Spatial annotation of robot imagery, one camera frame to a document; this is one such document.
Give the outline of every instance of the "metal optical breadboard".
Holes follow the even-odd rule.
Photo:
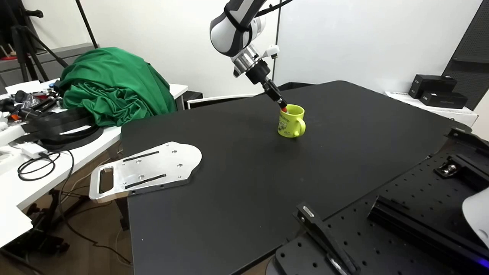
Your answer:
[[[473,190],[456,179],[440,179],[433,173],[433,168],[441,167],[450,153],[444,151],[426,159],[323,222],[327,231],[354,260],[362,275],[458,274],[438,261],[435,255],[423,252],[394,232],[369,222],[369,209],[378,196],[407,206],[409,212],[421,222],[433,223],[482,246],[461,212],[463,200],[472,196]],[[314,243],[301,235],[278,249],[275,258],[285,269],[285,274],[334,274],[320,251],[313,248]]]
[[[132,154],[117,162],[97,167],[91,173],[90,199],[113,200],[126,193],[186,180],[201,161],[201,153],[192,145],[168,142]],[[113,171],[113,188],[99,193],[100,173]]]

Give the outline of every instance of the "black tabletop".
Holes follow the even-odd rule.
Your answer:
[[[135,274],[230,274],[282,245],[307,202],[328,217],[435,153],[456,122],[349,83],[284,93],[307,133],[276,135],[265,96],[122,128],[123,154],[175,141],[203,162],[189,183],[128,199]]]

